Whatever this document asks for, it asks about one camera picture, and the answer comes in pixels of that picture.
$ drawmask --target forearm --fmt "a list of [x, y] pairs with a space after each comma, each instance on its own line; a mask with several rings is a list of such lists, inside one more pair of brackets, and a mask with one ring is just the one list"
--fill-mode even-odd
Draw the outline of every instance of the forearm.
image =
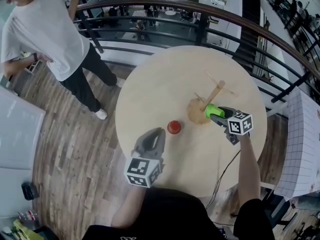
[[239, 137], [240, 165], [238, 194], [240, 207], [251, 199], [260, 198], [260, 170], [254, 154], [254, 149], [248, 134]]
[[75, 19], [75, 15], [76, 15], [78, 4], [79, 4], [79, 0], [71, 0], [70, 1], [70, 5], [69, 5], [69, 8], [68, 8], [68, 13], [69, 13], [69, 16], [70, 16], [72, 21]]
[[34, 62], [35, 62], [35, 57], [33, 55], [27, 58], [19, 59], [19, 60], [7, 61], [4, 63], [4, 76], [6, 78], [9, 78], [12, 75], [15, 75], [18, 72], [29, 67]]
[[112, 218], [111, 226], [113, 228], [125, 229], [136, 221], [140, 214], [146, 191], [145, 187], [131, 187], [124, 203]]

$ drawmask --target white cube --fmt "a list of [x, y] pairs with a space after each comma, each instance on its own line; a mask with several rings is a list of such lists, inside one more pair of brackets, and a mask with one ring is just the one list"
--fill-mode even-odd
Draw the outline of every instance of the white cube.
[[254, 128], [252, 115], [240, 112], [228, 118], [229, 132], [235, 135], [245, 135]]
[[124, 175], [131, 185], [151, 188], [161, 173], [159, 160], [131, 156], [126, 160]]

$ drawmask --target black shirt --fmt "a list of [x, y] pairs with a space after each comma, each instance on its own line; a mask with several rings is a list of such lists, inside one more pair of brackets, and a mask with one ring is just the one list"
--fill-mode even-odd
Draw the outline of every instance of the black shirt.
[[[258, 230], [262, 236], [259, 239], [274, 240], [272, 228], [258, 199], [242, 206], [234, 225], [234, 234], [239, 240], [257, 239], [255, 234], [254, 237], [251, 235], [252, 226], [255, 227], [254, 231]], [[92, 225], [83, 240], [93, 239], [224, 240], [225, 238], [209, 219], [205, 207], [198, 198], [176, 190], [151, 188], [145, 195], [140, 215], [130, 228], [117, 229]]]

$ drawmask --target round table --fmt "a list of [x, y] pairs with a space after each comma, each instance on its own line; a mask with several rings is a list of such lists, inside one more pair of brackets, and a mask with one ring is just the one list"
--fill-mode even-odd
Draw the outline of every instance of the round table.
[[173, 10], [167, 10], [167, 11], [165, 12], [165, 14], [168, 15], [168, 16], [173, 16], [173, 15], [176, 15], [176, 12], [173, 11]]
[[[226, 90], [212, 101], [217, 107], [231, 107], [252, 114], [250, 138], [258, 160], [266, 140], [267, 115], [260, 91], [252, 77], [220, 51], [199, 46], [179, 46], [150, 56], [137, 66], [124, 84], [115, 111], [119, 144], [131, 155], [142, 134], [153, 128], [166, 130], [162, 157], [165, 167], [154, 186], [177, 189], [196, 197], [212, 195], [217, 179], [240, 150], [226, 138], [224, 128], [214, 122], [197, 125], [187, 115], [191, 99], [207, 98], [224, 80]], [[182, 124], [177, 135], [167, 131], [172, 120]], [[219, 192], [238, 183], [239, 158], [224, 174]]]

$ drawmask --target white t-shirt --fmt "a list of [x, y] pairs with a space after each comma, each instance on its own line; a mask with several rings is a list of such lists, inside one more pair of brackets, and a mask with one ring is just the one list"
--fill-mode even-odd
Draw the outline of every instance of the white t-shirt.
[[65, 1], [34, 0], [16, 6], [2, 33], [1, 62], [16, 59], [20, 52], [40, 52], [53, 62], [47, 66], [58, 81], [70, 77], [85, 59], [90, 41], [69, 17]]

